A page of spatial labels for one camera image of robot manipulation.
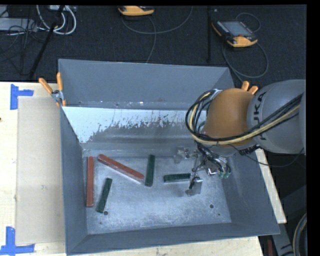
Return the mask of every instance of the white cable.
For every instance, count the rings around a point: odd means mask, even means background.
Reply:
[[[54,32],[55,34],[58,34],[58,35],[70,35],[71,33],[73,33],[73,32],[76,30],[76,27],[77,27],[77,19],[76,19],[76,16],[75,16],[74,12],[73,12],[73,11],[70,9],[70,7],[67,6],[67,5],[66,5],[64,8],[72,15],[74,25],[73,25],[73,28],[72,28],[70,31],[68,31],[68,32],[59,32],[59,30],[61,30],[61,29],[66,25],[66,17],[65,17],[65,15],[64,15],[63,13],[61,13],[62,18],[63,18],[63,24],[62,24],[62,26],[60,26],[60,27],[58,27],[58,28],[56,28],[56,29],[53,30],[53,32]],[[45,28],[42,28],[42,27],[39,27],[39,29],[40,29],[40,30],[49,31],[49,30],[50,30],[50,27],[45,23],[44,19],[42,18],[41,14],[40,14],[40,10],[39,10],[39,5],[38,5],[38,4],[36,5],[36,10],[37,10],[37,13],[38,13],[38,15],[39,15],[39,17],[40,17],[41,22],[43,23],[43,25],[44,25],[48,30],[45,29]]]
[[[47,23],[45,23],[44,18],[42,18],[41,13],[40,13],[40,9],[39,9],[39,5],[36,4],[35,7],[36,7],[36,11],[37,11],[37,13],[38,13],[38,15],[39,15],[39,18],[40,18],[40,20],[41,20],[41,23],[47,28],[47,29],[45,29],[45,28],[43,28],[43,27],[38,27],[38,29],[40,29],[40,30],[45,30],[45,31],[49,31],[49,30],[50,30],[50,27],[47,25]],[[63,18],[63,24],[62,24],[60,27],[54,29],[53,32],[62,29],[62,28],[65,26],[65,24],[66,24],[66,17],[65,17],[65,15],[64,15],[63,13],[61,13],[61,15],[62,15],[62,18]]]

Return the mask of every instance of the electronic device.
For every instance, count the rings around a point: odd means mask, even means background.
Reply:
[[[242,21],[215,20],[211,25],[215,32],[232,47],[249,47],[258,41],[257,36]]]
[[[153,6],[142,5],[119,5],[118,11],[124,16],[145,16],[154,13],[155,8]]]

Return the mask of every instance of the wooden board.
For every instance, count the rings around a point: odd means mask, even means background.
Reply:
[[[14,85],[19,86],[19,89],[31,89],[34,90],[34,95],[30,99],[37,98],[47,98],[47,103],[52,105],[52,108],[56,108],[56,105],[53,102],[53,99],[49,94],[42,88],[39,83],[21,83],[15,82]],[[57,88],[56,84],[50,84],[51,87],[55,90]],[[10,110],[10,82],[0,82],[0,245],[5,244],[5,229],[6,226],[17,228],[16,226],[16,190],[17,190],[17,155],[18,155],[18,130],[28,132],[26,127],[18,127],[18,110]],[[43,120],[42,124],[50,124],[46,120]],[[48,147],[47,154],[48,156],[57,151],[60,141],[57,141],[56,146]],[[257,150],[258,159],[266,163],[266,157],[263,150]],[[266,182],[267,190],[270,195],[271,203],[274,208],[276,218],[278,223],[285,223],[286,217],[283,212],[281,202],[275,187],[270,169],[267,166],[261,165],[262,176]],[[56,168],[50,168],[49,172],[46,173],[46,176],[52,175],[51,172],[55,172]],[[52,209],[49,207],[43,207],[43,213],[49,212]],[[65,245],[63,241],[59,241],[59,235],[57,231],[52,230],[53,233],[46,233],[41,231],[41,229],[50,232],[50,226],[52,223],[44,222],[43,225],[39,225],[39,220],[35,220],[35,223],[29,225],[33,227],[33,234],[40,233],[46,236],[48,242],[40,242],[35,237],[33,238],[35,245],[35,255],[63,255],[65,252]],[[17,233],[23,232],[20,227],[16,230]],[[262,250],[260,248],[260,243],[258,237],[244,237],[237,239],[225,239],[225,240],[216,240],[209,242],[199,242],[199,243],[190,243],[190,244],[181,244],[181,245],[172,245],[172,246],[162,246],[162,247],[153,247],[153,248],[143,248],[143,249],[134,249],[134,250],[123,250],[123,251],[114,251],[107,253],[96,253],[100,256],[115,256],[115,255],[126,255],[126,256],[179,256],[179,255],[215,255],[215,256],[262,256]]]

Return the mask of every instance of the power strip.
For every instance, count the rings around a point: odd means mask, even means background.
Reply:
[[[50,5],[48,5],[47,7],[48,7],[48,10],[49,10],[49,11],[56,12],[56,11],[58,11],[59,6],[60,6],[60,5],[57,5],[57,4],[50,4]],[[67,11],[68,11],[68,10],[66,9],[66,7],[69,7],[70,10],[73,11],[74,13],[76,13],[76,12],[77,12],[77,9],[78,9],[78,6],[77,6],[77,5],[66,5],[66,6],[63,8],[63,11],[64,11],[64,12],[67,12]]]

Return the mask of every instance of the gray metal bin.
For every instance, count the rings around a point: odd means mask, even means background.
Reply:
[[[280,232],[259,164],[238,153],[228,157],[228,179],[200,173],[201,194],[187,196],[188,181],[163,182],[191,171],[191,158],[174,159],[177,149],[196,149],[186,111],[203,92],[233,87],[228,68],[60,59],[58,69],[67,100],[60,125],[68,255]],[[86,207],[87,159],[99,154],[144,175],[154,155],[153,185],[95,161],[94,207]]]

